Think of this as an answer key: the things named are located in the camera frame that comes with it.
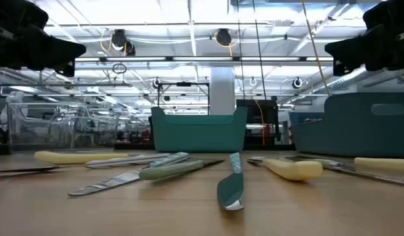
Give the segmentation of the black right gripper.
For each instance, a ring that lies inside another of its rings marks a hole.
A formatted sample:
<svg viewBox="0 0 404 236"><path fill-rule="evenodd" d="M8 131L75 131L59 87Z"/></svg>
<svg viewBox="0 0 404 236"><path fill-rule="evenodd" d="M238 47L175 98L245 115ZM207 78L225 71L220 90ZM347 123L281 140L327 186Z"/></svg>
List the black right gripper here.
<svg viewBox="0 0 404 236"><path fill-rule="evenodd" d="M382 67L404 69L404 0L384 0L364 14L367 30L362 34L325 45L325 52L333 57L333 75L344 76L365 66L374 71L369 62L376 30L376 39L382 44L377 52Z"/></svg>

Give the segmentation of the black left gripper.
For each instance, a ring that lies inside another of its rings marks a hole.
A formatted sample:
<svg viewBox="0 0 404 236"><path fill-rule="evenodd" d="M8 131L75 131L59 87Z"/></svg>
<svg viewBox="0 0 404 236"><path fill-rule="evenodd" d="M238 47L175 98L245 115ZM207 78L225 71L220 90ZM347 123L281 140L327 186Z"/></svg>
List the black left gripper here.
<svg viewBox="0 0 404 236"><path fill-rule="evenodd" d="M31 1L0 0L0 67L20 68L31 62L31 69L51 68L74 76L74 60L86 47L47 35L47 21L48 14Z"/></svg>

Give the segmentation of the dark blue-green plastic bin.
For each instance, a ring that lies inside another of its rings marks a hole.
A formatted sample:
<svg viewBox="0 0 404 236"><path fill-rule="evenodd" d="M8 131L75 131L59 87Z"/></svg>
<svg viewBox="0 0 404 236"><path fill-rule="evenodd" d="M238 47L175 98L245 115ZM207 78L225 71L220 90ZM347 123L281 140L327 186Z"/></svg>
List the dark blue-green plastic bin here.
<svg viewBox="0 0 404 236"><path fill-rule="evenodd" d="M291 121L296 150L343 157L404 158L404 92L335 94L320 117Z"/></svg>

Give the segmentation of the yellow-handled table knife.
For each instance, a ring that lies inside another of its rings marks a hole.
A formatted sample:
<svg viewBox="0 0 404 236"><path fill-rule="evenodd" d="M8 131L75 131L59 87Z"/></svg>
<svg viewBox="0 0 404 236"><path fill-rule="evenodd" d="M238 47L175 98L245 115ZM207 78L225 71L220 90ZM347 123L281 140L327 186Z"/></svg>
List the yellow-handled table knife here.
<svg viewBox="0 0 404 236"><path fill-rule="evenodd" d="M290 181L303 182L318 178L323 165L317 161L290 161L288 159L250 158L247 162L265 167L274 174Z"/></svg>
<svg viewBox="0 0 404 236"><path fill-rule="evenodd" d="M105 161L109 159L126 159L126 153L55 153L50 151L37 151L34 159L56 165L85 164L89 161Z"/></svg>
<svg viewBox="0 0 404 236"><path fill-rule="evenodd" d="M356 157L354 163L359 166L378 170L404 171L404 159L379 159Z"/></svg>

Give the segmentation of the green-handled table knife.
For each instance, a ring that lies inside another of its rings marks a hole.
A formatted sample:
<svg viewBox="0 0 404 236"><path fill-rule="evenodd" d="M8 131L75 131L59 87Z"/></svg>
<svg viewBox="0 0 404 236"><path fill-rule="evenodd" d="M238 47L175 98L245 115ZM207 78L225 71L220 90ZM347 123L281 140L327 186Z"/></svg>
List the green-handled table knife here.
<svg viewBox="0 0 404 236"><path fill-rule="evenodd" d="M162 167L145 168L142 169L138 175L141 180L158 180L176 174L191 172L221 162L223 162L223 160L220 159L195 159L192 161L184 161L181 163Z"/></svg>
<svg viewBox="0 0 404 236"><path fill-rule="evenodd" d="M324 169L327 169L327 170L332 170L332 171L339 172L342 174L357 176L360 178L366 178L366 179L384 182L384 183L388 183L388 184L404 186L404 180L356 171L354 169L354 167L346 166L344 163L339 162L339 161L333 161L330 159L316 159L316 158L309 158L309 157L299 157L299 156L289 156L289 157L285 157L285 158L288 160L291 160L291 161L317 161L323 165Z"/></svg>

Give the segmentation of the clear plastic container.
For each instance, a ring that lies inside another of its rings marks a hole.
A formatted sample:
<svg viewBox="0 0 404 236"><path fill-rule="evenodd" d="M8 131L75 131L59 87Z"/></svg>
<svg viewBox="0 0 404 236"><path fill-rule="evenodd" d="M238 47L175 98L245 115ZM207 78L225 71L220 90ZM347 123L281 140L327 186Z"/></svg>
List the clear plastic container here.
<svg viewBox="0 0 404 236"><path fill-rule="evenodd" d="M13 151L112 148L119 123L76 103L10 103L7 116Z"/></svg>

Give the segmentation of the white building pillar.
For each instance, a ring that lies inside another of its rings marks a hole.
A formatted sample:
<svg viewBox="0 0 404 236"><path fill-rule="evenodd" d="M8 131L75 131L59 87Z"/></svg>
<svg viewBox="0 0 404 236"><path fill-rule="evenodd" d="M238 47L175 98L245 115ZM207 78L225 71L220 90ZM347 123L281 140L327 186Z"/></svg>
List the white building pillar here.
<svg viewBox="0 0 404 236"><path fill-rule="evenodd" d="M232 115L235 109L235 73L231 67L212 67L210 107L213 115Z"/></svg>

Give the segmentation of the long ceiling light strip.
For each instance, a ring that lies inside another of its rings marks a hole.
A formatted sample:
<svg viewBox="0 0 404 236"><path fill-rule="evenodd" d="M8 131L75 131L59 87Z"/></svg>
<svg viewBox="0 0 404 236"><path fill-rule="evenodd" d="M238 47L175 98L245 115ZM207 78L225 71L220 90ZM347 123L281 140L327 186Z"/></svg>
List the long ceiling light strip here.
<svg viewBox="0 0 404 236"><path fill-rule="evenodd" d="M332 57L319 56L319 61L331 62ZM144 57L83 57L75 62L313 62L313 56L144 56Z"/></svg>

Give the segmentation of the teal plastic bin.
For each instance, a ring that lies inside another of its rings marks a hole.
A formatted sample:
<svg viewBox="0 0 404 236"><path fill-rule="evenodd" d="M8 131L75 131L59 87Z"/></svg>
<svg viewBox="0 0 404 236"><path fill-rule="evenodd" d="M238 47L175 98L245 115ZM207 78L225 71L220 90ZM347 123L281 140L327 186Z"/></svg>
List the teal plastic bin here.
<svg viewBox="0 0 404 236"><path fill-rule="evenodd" d="M243 149L247 108L231 115L167 115L151 108L155 149L160 152L233 153Z"/></svg>

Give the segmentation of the grey horizontal metal rail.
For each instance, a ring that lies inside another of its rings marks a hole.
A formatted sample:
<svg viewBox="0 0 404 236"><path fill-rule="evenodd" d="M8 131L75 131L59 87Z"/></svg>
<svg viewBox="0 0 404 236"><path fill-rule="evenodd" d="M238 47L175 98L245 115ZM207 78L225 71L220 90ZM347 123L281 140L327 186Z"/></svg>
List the grey horizontal metal rail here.
<svg viewBox="0 0 404 236"><path fill-rule="evenodd" d="M133 87L128 83L97 83L97 84L0 84L0 87Z"/></svg>

